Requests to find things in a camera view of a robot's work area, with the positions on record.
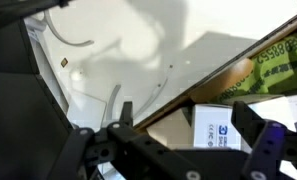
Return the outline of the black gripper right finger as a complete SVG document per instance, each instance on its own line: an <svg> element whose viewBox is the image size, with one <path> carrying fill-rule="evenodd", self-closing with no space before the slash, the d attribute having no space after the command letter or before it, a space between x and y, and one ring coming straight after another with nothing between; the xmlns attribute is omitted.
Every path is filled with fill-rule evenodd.
<svg viewBox="0 0 297 180"><path fill-rule="evenodd" d="M231 123L252 149L242 180L294 180L280 166L287 161L297 170L297 132L262 118L243 101L233 103Z"/></svg>

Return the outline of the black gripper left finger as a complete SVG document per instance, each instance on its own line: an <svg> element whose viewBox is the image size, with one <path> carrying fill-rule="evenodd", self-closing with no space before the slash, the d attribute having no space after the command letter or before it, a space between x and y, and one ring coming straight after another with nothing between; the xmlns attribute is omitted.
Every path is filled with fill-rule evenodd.
<svg viewBox="0 0 297 180"><path fill-rule="evenodd" d="M119 120L98 132L73 130L47 180L104 180L99 166L106 162L129 180L202 180L197 166L183 155L135 132L130 102Z"/></svg>

